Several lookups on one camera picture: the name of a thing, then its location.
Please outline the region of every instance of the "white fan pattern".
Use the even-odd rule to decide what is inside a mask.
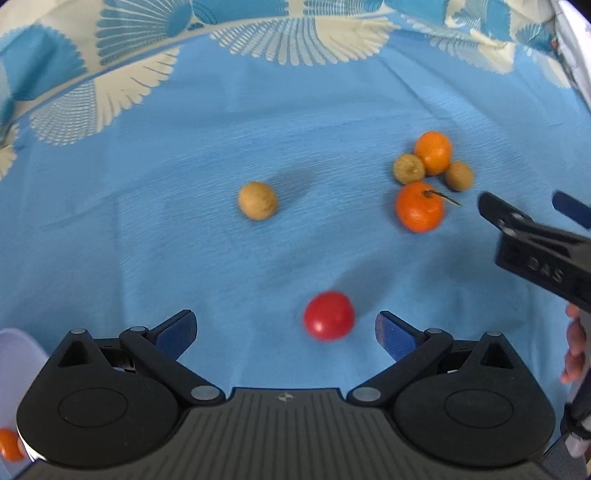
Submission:
[[[455,12],[453,21],[458,27],[469,27],[476,30],[482,29],[482,24],[486,19],[486,4],[488,0],[473,0],[465,3],[464,7]]]
[[[174,48],[120,67],[37,109],[31,114],[37,137],[66,145],[101,132],[123,110],[141,103],[153,88],[168,80],[178,52]]]
[[[457,57],[489,72],[513,71],[515,44],[491,40],[476,30],[470,34],[446,27],[428,25],[410,17],[405,19],[415,30],[425,34],[431,45],[437,46],[452,57]]]
[[[375,55],[396,28],[385,17],[300,17],[223,28],[210,38],[232,54],[312,66]]]
[[[0,179],[4,178],[17,159],[17,153],[14,150],[14,142],[18,137],[18,125],[13,124],[8,130],[8,135],[4,144],[0,145]]]
[[[526,52],[528,56],[533,58],[536,65],[541,68],[546,80],[558,88],[572,88],[569,78],[558,60],[544,55],[542,52],[533,48],[527,48]]]
[[[350,16],[374,13],[384,4],[382,0],[295,0],[305,5],[306,15]]]
[[[10,87],[8,86],[8,78],[6,77],[6,70],[4,64],[0,61],[0,143],[4,140],[6,133],[6,122],[8,119],[4,118],[4,109],[7,107],[9,102],[12,102],[12,95],[10,93]]]

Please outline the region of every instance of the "red tomato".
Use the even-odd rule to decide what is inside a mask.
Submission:
[[[355,324],[355,310],[346,295],[327,291],[314,297],[304,312],[304,325],[317,340],[336,340],[347,335]]]

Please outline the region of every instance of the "blue cloth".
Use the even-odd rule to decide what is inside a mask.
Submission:
[[[180,361],[226,392],[347,391],[391,364],[374,335],[390,310],[458,339],[502,331],[560,412],[565,302],[495,266],[476,204],[488,190],[580,232],[551,196],[591,203],[591,117],[551,21],[482,3],[74,0],[5,33],[0,328],[51,351],[73,327],[111,337],[192,309]],[[476,183],[415,235],[391,166],[428,130]],[[253,180],[280,201],[265,222],[236,206]],[[320,343],[301,317],[329,289],[357,323]]]

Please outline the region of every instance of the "finger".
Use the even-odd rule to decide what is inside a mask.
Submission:
[[[569,375],[569,373],[566,370],[564,370],[562,372],[562,374],[560,375],[560,381],[562,383],[564,383],[564,384],[567,384],[567,383],[571,383],[572,382],[572,380],[570,379],[570,375]]]
[[[577,380],[583,373],[584,355],[574,356],[568,352],[564,357],[564,366],[570,381]]]
[[[571,322],[566,329],[566,341],[569,343],[570,353],[574,356],[579,356],[585,352],[585,342],[587,341],[587,334],[583,329],[581,322],[575,320]]]
[[[579,318],[579,307],[573,305],[572,303],[569,303],[569,305],[566,307],[566,315],[568,315],[572,319]]]

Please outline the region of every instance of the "orange fruit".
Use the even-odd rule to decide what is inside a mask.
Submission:
[[[429,194],[433,187],[422,181],[404,186],[396,198],[396,214],[411,232],[425,233],[435,230],[445,214],[440,196]]]
[[[0,455],[8,462],[20,462],[25,458],[18,447],[18,435],[12,430],[0,429]]]
[[[419,137],[414,146],[414,154],[420,158],[427,175],[443,173],[452,161],[453,147],[445,135],[439,132],[426,132]]]

